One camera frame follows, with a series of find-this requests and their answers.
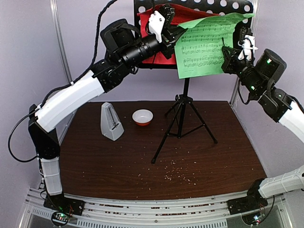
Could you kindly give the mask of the red music sheet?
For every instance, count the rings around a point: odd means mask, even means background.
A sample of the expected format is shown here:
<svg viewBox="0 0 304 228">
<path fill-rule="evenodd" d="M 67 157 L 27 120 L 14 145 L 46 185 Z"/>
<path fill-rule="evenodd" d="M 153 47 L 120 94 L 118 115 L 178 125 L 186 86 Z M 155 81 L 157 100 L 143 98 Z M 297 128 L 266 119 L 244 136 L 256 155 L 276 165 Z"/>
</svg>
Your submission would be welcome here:
<svg viewBox="0 0 304 228">
<path fill-rule="evenodd" d="M 140 68 L 149 68 L 149 69 L 176 69 L 176 58 L 175 54 L 172 55 L 170 59 L 166 59 L 164 55 L 161 53 L 162 44 L 156 40 L 155 35 L 148 35 L 146 32 L 146 24 L 150 15 L 155 11 L 159 10 L 162 5 L 153 5 L 152 8 L 145 10 L 144 7 L 140 7 L 140 25 L 138 28 L 138 32 L 135 33 L 135 40 L 139 41 L 138 44 L 135 45 L 134 56 L 131 58 L 131 65 L 137 65 Z M 175 10 L 181 10 L 182 7 L 176 7 Z M 199 13 L 198 11 L 186 10 L 186 19 L 174 16 L 171 24 L 168 27 L 178 27 L 180 23 L 184 23 L 187 21 L 192 21 L 200 18 L 206 18 L 215 16 L 216 14 L 208 14 L 208 13 Z"/>
</svg>

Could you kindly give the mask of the green sheet booklet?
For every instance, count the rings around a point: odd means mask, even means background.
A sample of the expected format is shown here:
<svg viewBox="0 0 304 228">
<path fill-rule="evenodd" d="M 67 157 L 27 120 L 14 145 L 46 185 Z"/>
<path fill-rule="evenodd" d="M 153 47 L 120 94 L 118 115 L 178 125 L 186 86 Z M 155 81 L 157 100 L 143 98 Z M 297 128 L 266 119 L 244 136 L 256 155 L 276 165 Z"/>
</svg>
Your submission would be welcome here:
<svg viewBox="0 0 304 228">
<path fill-rule="evenodd" d="M 179 79 L 222 74 L 222 47 L 233 47 L 236 25 L 253 16 L 234 12 L 180 23 L 186 31 L 174 47 Z"/>
</svg>

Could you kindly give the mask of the white metronome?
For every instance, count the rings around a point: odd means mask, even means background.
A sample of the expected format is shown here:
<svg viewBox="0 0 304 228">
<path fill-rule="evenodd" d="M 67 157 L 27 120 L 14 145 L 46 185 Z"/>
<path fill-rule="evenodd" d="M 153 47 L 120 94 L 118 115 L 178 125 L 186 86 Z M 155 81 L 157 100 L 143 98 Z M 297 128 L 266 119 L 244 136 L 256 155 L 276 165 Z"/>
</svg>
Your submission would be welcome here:
<svg viewBox="0 0 304 228">
<path fill-rule="evenodd" d="M 116 141 L 124 133 L 123 125 L 113 107 L 109 102 L 105 102 L 101 106 L 101 133 L 106 138 Z"/>
</svg>

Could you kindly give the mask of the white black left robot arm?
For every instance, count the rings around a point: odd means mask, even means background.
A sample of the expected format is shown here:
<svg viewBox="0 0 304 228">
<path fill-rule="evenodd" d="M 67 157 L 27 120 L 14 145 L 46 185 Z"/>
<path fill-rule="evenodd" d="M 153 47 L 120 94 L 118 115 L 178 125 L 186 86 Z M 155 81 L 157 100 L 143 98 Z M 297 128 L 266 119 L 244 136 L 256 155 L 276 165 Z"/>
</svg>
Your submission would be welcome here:
<svg viewBox="0 0 304 228">
<path fill-rule="evenodd" d="M 120 19 L 97 34 L 106 47 L 104 59 L 94 62 L 73 84 L 45 99 L 39 106 L 31 106 L 28 131 L 35 145 L 42 168 L 47 198 L 58 211 L 73 208 L 62 190 L 59 155 L 60 145 L 56 126 L 82 105 L 120 85 L 144 60 L 161 52 L 170 58 L 177 40 L 185 29 L 172 25 L 149 25 L 145 37 L 134 34 L 136 27 Z"/>
</svg>

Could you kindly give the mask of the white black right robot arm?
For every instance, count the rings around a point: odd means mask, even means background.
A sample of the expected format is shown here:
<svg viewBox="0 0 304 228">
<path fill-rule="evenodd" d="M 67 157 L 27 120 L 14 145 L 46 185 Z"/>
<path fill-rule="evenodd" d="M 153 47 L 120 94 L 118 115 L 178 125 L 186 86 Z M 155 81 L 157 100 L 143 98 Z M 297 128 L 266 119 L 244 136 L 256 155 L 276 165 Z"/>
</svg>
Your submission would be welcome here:
<svg viewBox="0 0 304 228">
<path fill-rule="evenodd" d="M 248 101 L 258 101 L 264 112 L 276 123 L 289 129 L 300 141 L 304 140 L 304 108 L 298 99 L 276 88 L 287 68 L 286 62 L 274 51 L 266 48 L 255 62 L 255 37 L 246 35 L 242 48 L 223 45 L 224 73 L 238 76 L 238 84 L 248 91 Z M 231 215 L 259 209 L 268 205 L 268 198 L 303 189 L 303 166 L 273 178 L 261 178 L 251 185 L 246 196 L 227 201 Z"/>
</svg>

